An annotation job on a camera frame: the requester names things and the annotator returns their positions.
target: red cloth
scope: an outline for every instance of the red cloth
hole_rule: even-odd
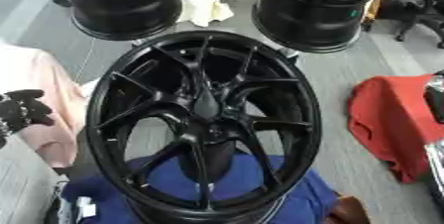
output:
[[[355,87],[349,100],[348,128],[402,182],[429,170],[424,145],[444,137],[424,100],[431,75],[377,76]]]

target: floor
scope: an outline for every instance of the floor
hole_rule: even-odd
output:
[[[250,19],[255,0],[225,0],[236,17],[214,23],[210,29],[236,32],[278,48],[263,37]],[[68,73],[83,84],[99,77],[124,52],[128,43],[93,40],[69,21],[69,11],[49,0],[0,0],[0,38],[11,44],[43,49],[53,54]],[[313,85],[323,115],[324,137],[314,168],[336,190],[357,196],[378,224],[438,224],[442,219],[428,196],[425,185],[400,184],[387,168],[367,152],[346,129],[346,99],[358,82],[375,75],[417,75],[440,70],[444,51],[435,49],[438,39],[428,30],[416,27],[405,43],[392,39],[395,23],[378,21],[370,34],[363,33],[348,50],[333,55],[303,54],[299,68]],[[182,23],[166,31],[196,29]],[[138,134],[150,138],[170,138],[159,121],[144,121]],[[92,160],[79,137],[80,157],[77,175],[85,174]],[[127,158],[148,155],[160,146],[138,143]],[[270,154],[278,150],[270,146]]]

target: blue cloth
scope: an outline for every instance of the blue cloth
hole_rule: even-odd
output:
[[[138,167],[146,158],[131,161]],[[270,157],[275,168],[282,157]],[[171,159],[156,168],[148,178],[150,185],[167,194],[183,199],[197,197],[196,184],[186,178],[177,159]],[[256,160],[248,155],[237,155],[227,174],[215,184],[213,196],[226,199],[244,194],[262,183],[262,171]],[[98,215],[88,224],[134,224],[138,223],[126,204],[124,196],[103,176],[72,181],[64,189],[62,197],[74,202],[79,196],[88,196],[97,204]],[[286,197],[285,203],[271,224],[320,224],[336,203],[337,196],[319,175],[310,170]]]

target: chair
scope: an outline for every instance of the chair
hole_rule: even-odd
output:
[[[438,49],[444,49],[444,0],[404,0],[403,9],[397,41],[403,42],[409,30],[422,24],[439,36]]]

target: hand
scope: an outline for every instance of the hand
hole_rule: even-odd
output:
[[[16,133],[29,125],[51,126],[54,120],[48,115],[53,111],[37,99],[42,90],[20,90],[0,96],[0,136]]]

